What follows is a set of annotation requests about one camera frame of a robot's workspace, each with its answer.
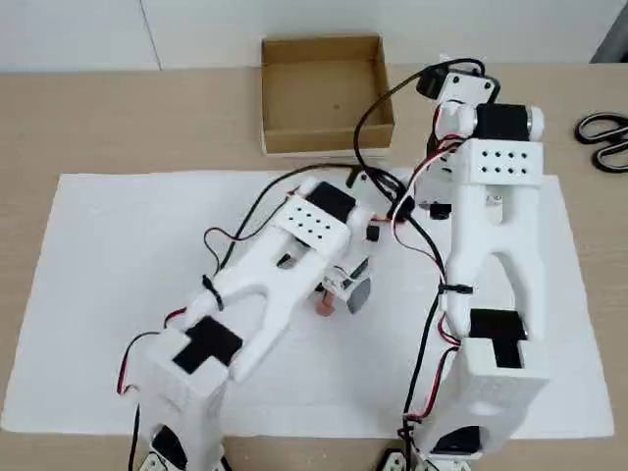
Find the robotic arm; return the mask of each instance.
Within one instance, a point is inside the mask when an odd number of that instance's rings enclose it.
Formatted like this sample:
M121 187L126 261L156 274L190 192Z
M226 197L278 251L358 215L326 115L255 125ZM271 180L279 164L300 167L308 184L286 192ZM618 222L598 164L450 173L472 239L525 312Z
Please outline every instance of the robotic arm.
M428 155L444 140L461 144L422 175L415 200L436 219L452 214L446 285L462 289L446 290L440 306L461 345L413 440L445 471L500 449L548 380L538 245L544 123L536 108L496 104L493 78L437 72L417 86L438 102ZM486 217L487 203L496 202L499 224ZM306 180L233 267L213 283L206 280L183 329L164 331L144 359L140 432L161 456L187 471L217 469L224 459L219 413L228 379L247 377L294 307L316 288L359 309L370 291L372 217L338 188ZM474 281L490 254L513 285L514 310L471 308ZM246 319L222 311L253 294L263 295L266 305L250 333Z
M223 456L219 413L229 378L244 380L288 326L294 307L322 283L356 310L369 293L373 213L335 188L306 180L232 268L187 308L182 331L149 348L141 383L141 434L166 460L210 471ZM224 315L241 299L266 299L261 325Z
M452 208L446 282L467 287L443 295L441 307L461 346L436 406L414 430L415 445L437 459L440 469L499 450L548 380L542 343L545 270L538 243L543 114L534 107L486 103L495 98L491 89L493 80L449 72L434 135L456 136L462 143L424 176L442 183L441 197L450 195L443 201ZM417 200L434 203L422 183ZM502 210L497 224L486 211L496 203ZM512 311L470 306L474 281L490 254L512 284Z

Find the wooden table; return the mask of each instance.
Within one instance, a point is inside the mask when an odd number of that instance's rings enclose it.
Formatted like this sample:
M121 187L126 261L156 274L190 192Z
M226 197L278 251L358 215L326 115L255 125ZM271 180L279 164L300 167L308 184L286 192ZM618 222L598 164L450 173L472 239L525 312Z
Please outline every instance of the wooden table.
M391 83L416 69L391 68ZM545 112L547 173L560 176L567 202L616 435L607 440L511 442L476 469L623 467L622 439L628 433L628 177L594 170L589 163L592 149L573 140L572 127L592 111L628 113L628 68L502 65L490 66L489 72L502 83L500 101L535 104ZM255 69L0 76L0 391L9 379L59 174L287 168L289 164L261 153L259 97ZM394 98L395 163L409 164L420 154L424 142L413 134L427 133L431 106L412 88ZM0 432L0 470L122 470L129 441ZM385 445L378 440L231 439L227 453L235 471L366 471Z

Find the cardboard box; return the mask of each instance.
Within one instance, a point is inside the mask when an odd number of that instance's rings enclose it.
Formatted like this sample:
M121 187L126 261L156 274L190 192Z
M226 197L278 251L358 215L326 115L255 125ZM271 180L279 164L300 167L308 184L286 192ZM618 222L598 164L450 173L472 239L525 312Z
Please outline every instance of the cardboard box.
M388 90L378 35L265 39L265 152L269 156L352 156L355 125ZM362 153L385 155L393 128L393 105L387 101L362 128Z

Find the black cable tie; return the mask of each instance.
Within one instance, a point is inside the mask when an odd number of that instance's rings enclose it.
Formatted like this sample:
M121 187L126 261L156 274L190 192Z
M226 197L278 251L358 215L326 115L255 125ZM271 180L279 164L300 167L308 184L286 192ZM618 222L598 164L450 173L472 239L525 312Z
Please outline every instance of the black cable tie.
M220 295L220 293L218 292L216 287L214 287L214 284L209 279L209 277L207 277L207 275L203 275L203 282L202 283L203 283L203 286L207 290L211 291L211 293L214 294L214 297L216 298L216 303L218 304L218 310L219 311L224 311L225 310L225 302L223 302L223 297Z
M440 285L439 292L454 291L458 294L473 294L473 287L467 285Z

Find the black scissors handle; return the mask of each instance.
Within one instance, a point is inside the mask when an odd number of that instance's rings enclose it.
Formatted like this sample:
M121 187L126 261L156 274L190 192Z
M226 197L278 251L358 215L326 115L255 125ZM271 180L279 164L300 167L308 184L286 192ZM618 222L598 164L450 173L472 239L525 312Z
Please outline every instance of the black scissors handle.
M585 128L591 123L610 122L615 124L607 131L587 134ZM591 157L593 165L602 172L609 174L623 174L628 172L628 163L614 165L606 162L606 157L628 149L628 117L618 113L600 112L594 113L582 119L574 130L574 136L583 144L597 144L607 142L609 145L594 152Z
M607 130L598 132L595 134L587 134L585 132L585 128L591 123L613 123L615 127ZM575 137L578 142L582 144L597 144L599 142L613 142L617 139L625 137L628 139L628 117L620 115L618 113L608 113L608 112L599 112L594 113L593 115L589 115L583 118L580 123L576 125L576 129L574 130Z

